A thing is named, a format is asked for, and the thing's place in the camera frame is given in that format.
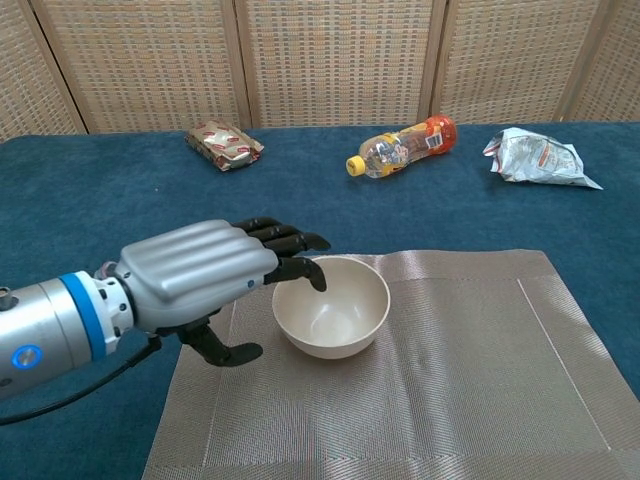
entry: crumpled chip bag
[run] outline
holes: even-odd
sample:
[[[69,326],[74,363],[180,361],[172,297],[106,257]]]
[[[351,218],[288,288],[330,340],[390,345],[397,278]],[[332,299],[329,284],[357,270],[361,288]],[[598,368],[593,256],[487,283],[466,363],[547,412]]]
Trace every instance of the crumpled chip bag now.
[[[491,171],[507,182],[576,185],[602,190],[584,174],[584,164],[571,144],[522,128],[507,128],[482,153],[493,157]]]

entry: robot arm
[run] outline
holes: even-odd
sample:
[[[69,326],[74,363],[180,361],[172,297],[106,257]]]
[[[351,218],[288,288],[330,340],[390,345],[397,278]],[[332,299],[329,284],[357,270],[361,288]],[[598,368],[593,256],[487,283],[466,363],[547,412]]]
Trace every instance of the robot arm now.
[[[0,399],[114,352],[132,328],[154,339],[146,355],[175,333],[213,365],[252,361],[262,348],[224,345],[209,317],[261,285],[306,277],[326,290],[321,268],[294,256],[328,248],[319,235],[270,218],[211,220],[123,248],[104,278],[76,272],[0,289]]]

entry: crumpled wrapper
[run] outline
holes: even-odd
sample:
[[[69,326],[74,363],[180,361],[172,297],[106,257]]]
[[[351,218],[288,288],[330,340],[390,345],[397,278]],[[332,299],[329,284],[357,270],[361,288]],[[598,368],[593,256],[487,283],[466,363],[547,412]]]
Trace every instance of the crumpled wrapper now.
[[[482,152],[493,157],[492,172],[507,182],[576,185],[602,190],[584,174],[584,164],[571,144],[522,128],[507,128],[491,139]]]
[[[264,146],[223,120],[210,120],[187,132],[186,142],[222,171],[252,164]]]

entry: woven placemat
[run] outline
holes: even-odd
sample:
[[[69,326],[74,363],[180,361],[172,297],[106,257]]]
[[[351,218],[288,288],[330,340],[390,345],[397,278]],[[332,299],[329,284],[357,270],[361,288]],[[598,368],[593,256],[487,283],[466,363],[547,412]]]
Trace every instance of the woven placemat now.
[[[145,479],[640,478],[640,405],[544,254],[357,258],[392,295],[376,341],[315,359],[243,297],[213,327],[264,356],[182,350]]]

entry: juice bottle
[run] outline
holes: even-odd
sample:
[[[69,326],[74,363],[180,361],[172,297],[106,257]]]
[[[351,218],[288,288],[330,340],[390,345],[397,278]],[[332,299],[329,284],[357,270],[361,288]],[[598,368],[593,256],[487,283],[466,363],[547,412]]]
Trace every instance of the juice bottle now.
[[[457,139],[456,125],[446,115],[434,115],[424,122],[394,133],[375,136],[360,146],[358,155],[347,160],[351,176],[386,177],[410,163],[451,150]]]

